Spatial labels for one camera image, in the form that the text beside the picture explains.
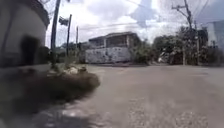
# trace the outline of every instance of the wall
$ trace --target wall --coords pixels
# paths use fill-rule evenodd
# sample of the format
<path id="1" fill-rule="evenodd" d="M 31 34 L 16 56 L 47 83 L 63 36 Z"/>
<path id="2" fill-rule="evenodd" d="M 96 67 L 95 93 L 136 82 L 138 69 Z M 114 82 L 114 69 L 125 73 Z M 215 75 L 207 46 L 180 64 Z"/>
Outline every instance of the wall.
<path id="1" fill-rule="evenodd" d="M 217 42 L 214 24 L 209 23 L 206 27 L 208 32 L 208 45 L 213 45 L 212 44 L 213 41 Z"/>
<path id="2" fill-rule="evenodd" d="M 86 50 L 86 63 L 116 63 L 130 61 L 127 47 L 112 47 Z"/>
<path id="3" fill-rule="evenodd" d="M 224 51 L 224 21 L 214 22 L 217 45 Z"/>
<path id="4" fill-rule="evenodd" d="M 7 5 L 2 7 L 4 8 L 0 9 L 0 47 L 2 47 L 3 38 L 10 19 L 9 7 Z M 45 45 L 46 26 L 43 21 L 36 12 L 27 6 L 19 4 L 17 7 L 6 42 L 5 53 L 7 57 L 20 57 L 20 40 L 26 34 L 38 38 L 42 45 Z"/>

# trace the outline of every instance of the street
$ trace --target street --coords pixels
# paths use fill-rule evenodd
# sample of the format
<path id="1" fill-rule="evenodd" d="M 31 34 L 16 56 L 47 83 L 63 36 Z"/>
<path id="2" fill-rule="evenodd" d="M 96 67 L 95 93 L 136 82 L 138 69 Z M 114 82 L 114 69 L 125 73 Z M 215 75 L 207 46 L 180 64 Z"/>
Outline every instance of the street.
<path id="1" fill-rule="evenodd" d="M 96 93 L 34 118 L 41 128 L 223 128 L 224 69 L 183 66 L 87 67 Z"/>

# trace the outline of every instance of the green foliage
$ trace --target green foliage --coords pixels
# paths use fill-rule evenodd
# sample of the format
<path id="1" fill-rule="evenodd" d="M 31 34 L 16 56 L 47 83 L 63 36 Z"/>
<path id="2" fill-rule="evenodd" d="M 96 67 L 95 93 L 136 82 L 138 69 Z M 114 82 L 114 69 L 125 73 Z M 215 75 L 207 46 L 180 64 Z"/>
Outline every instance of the green foliage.
<path id="1" fill-rule="evenodd" d="M 152 44 L 154 59 L 158 60 L 160 54 L 162 52 L 172 53 L 174 47 L 180 45 L 180 42 L 177 40 L 175 36 L 159 36 L 154 39 Z"/>
<path id="2" fill-rule="evenodd" d="M 145 41 L 131 49 L 135 63 L 148 63 L 152 59 L 151 46 Z"/>
<path id="3" fill-rule="evenodd" d="M 200 62 L 204 64 L 215 64 L 223 61 L 223 52 L 217 46 L 204 46 L 200 53 Z"/>

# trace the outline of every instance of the cloud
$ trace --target cloud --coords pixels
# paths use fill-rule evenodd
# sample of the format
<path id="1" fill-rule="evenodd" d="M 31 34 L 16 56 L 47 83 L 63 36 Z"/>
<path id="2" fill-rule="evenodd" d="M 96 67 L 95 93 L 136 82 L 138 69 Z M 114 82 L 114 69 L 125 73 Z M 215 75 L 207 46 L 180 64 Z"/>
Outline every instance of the cloud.
<path id="1" fill-rule="evenodd" d="M 199 23 L 224 19 L 223 0 L 209 0 L 202 12 L 206 0 L 188 2 Z M 54 4 L 52 0 L 48 10 L 52 10 Z M 171 9 L 177 5 L 184 5 L 183 0 L 71 0 L 69 4 L 62 0 L 60 16 L 66 18 L 73 15 L 71 41 L 75 40 L 76 26 L 79 26 L 80 41 L 111 32 L 134 31 L 142 39 L 152 42 L 156 36 L 174 34 L 181 25 L 186 24 L 186 18 Z M 48 46 L 51 26 L 47 31 Z M 66 41 L 67 28 L 58 25 L 57 29 L 57 45 L 60 45 Z"/>

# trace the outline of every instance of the white building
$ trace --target white building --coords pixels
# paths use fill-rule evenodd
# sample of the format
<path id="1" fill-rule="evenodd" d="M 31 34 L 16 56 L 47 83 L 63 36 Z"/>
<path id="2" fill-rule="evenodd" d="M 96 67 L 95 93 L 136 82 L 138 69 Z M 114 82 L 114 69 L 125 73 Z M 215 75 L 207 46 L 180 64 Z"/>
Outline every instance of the white building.
<path id="1" fill-rule="evenodd" d="M 37 0 L 0 0 L 1 58 L 19 63 L 19 45 L 24 35 L 35 37 L 45 45 L 48 24 L 48 13 Z"/>
<path id="2" fill-rule="evenodd" d="M 210 22 L 203 27 L 207 28 L 208 45 L 217 45 L 224 51 L 224 20 Z"/>
<path id="3" fill-rule="evenodd" d="M 140 39 L 136 33 L 111 33 L 89 40 L 90 49 L 85 52 L 86 63 L 105 64 L 131 61 L 130 47 Z"/>

